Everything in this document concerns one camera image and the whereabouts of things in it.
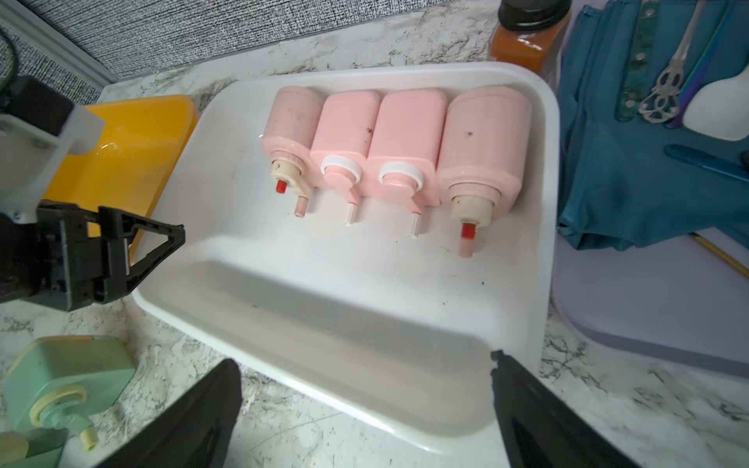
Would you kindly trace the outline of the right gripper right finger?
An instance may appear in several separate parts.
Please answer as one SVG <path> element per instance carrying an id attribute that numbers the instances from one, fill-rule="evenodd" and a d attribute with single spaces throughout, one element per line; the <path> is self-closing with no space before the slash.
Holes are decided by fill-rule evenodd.
<path id="1" fill-rule="evenodd" d="M 516 359 L 493 351 L 493 405 L 512 467 L 635 467 Z"/>

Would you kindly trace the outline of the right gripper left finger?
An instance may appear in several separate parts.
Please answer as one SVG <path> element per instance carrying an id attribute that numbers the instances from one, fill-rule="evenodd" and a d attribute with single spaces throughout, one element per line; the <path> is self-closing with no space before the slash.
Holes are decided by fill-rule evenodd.
<path id="1" fill-rule="evenodd" d="M 99 466 L 222 467 L 241 406 L 241 372 L 224 359 Z"/>

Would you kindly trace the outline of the pink sharpener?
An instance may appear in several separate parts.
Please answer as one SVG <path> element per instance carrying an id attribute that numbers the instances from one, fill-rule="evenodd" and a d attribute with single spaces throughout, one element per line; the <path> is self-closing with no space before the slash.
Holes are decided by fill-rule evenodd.
<path id="1" fill-rule="evenodd" d="M 325 185 L 347 204 L 344 224 L 356 222 L 364 177 L 382 97 L 372 90 L 339 92 L 323 105 L 311 148 Z"/>
<path id="2" fill-rule="evenodd" d="M 294 191 L 295 216 L 306 215 L 313 190 L 324 181 L 320 166 L 311 157 L 311 148 L 325 99 L 302 87 L 285 87 L 275 97 L 261 137 L 261 146 L 270 163 L 276 191 Z"/>
<path id="3" fill-rule="evenodd" d="M 436 167 L 447 107 L 446 95 L 429 88 L 389 93 L 378 111 L 362 193 L 408 213 L 412 238 L 424 211 L 440 205 Z"/>
<path id="4" fill-rule="evenodd" d="M 531 102 L 509 87 L 475 88 L 450 103 L 436 175 L 440 199 L 460 224 L 461 257 L 472 257 L 479 229 L 511 212 L 531 124 Z"/>

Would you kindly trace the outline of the yellow storage box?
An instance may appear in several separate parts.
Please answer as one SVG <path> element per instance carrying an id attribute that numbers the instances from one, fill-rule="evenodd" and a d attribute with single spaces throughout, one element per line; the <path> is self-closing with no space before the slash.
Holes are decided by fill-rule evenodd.
<path id="1" fill-rule="evenodd" d="M 86 109 L 105 122 L 99 142 L 84 155 L 66 156 L 44 199 L 149 218 L 198 122 L 195 103 L 174 95 Z"/>

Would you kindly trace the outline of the white storage box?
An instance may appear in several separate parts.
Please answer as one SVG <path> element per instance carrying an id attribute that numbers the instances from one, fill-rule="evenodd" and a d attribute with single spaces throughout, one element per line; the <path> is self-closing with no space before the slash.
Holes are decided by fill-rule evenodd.
<path id="1" fill-rule="evenodd" d="M 277 195 L 261 134 L 277 92 L 505 85 L 532 104 L 529 162 L 511 214 L 458 255 L 446 210 L 412 239 L 380 201 L 346 226 L 341 200 L 305 218 Z M 511 64 L 466 62 L 237 81 L 205 108 L 153 215 L 185 244 L 134 292 L 143 310 L 339 411 L 429 452 L 500 445 L 493 351 L 540 366 L 555 245 L 559 108 Z"/>

